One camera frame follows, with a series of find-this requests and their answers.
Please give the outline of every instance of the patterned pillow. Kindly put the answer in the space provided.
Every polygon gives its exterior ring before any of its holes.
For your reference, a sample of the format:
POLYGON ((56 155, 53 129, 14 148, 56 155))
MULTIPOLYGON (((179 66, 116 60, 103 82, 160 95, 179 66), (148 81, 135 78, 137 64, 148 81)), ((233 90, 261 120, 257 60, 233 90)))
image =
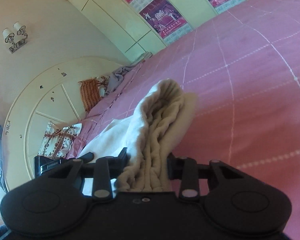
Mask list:
POLYGON ((52 122, 48 123, 38 155, 56 160, 65 158, 72 142, 81 131, 82 124, 74 124, 60 130, 52 122))
POLYGON ((99 76, 93 79, 80 81, 81 100, 86 112, 89 112, 102 98, 109 83, 108 76, 99 76))

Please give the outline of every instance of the wall lamp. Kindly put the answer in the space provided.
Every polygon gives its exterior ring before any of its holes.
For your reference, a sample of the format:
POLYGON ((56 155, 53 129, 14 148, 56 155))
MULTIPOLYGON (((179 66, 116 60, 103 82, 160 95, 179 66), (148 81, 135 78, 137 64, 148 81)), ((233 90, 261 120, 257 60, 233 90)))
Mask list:
POLYGON ((5 28, 2 32, 2 35, 4 37, 4 41, 6 43, 11 43, 12 46, 9 48, 9 51, 11 53, 14 53, 17 49, 21 48, 23 45, 26 44, 26 39, 28 38, 28 34, 26 33, 26 26, 21 25, 19 22, 16 22, 13 25, 13 28, 17 31, 17 35, 22 35, 24 38, 22 38, 17 43, 14 42, 14 33, 9 29, 5 28))

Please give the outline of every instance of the white cloth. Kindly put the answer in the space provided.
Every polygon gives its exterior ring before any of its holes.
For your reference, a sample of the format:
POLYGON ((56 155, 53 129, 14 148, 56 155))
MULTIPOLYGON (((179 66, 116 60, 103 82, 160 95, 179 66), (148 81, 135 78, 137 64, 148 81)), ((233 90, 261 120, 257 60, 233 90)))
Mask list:
POLYGON ((119 191, 169 191, 167 156, 194 117, 196 95, 183 93, 171 79, 154 85, 132 116, 113 120, 83 149, 95 159, 117 157, 127 147, 130 161, 116 181, 119 191))

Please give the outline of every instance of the bedspread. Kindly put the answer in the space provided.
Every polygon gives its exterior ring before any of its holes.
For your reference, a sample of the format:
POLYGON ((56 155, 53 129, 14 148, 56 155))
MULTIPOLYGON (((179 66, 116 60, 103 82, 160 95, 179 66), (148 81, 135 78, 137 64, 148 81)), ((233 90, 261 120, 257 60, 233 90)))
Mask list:
POLYGON ((81 142, 130 116, 166 78, 198 95, 173 153, 220 159, 284 191, 293 205, 285 232, 300 240, 300 0, 249 0, 160 51, 127 77, 110 108, 88 117, 81 142))

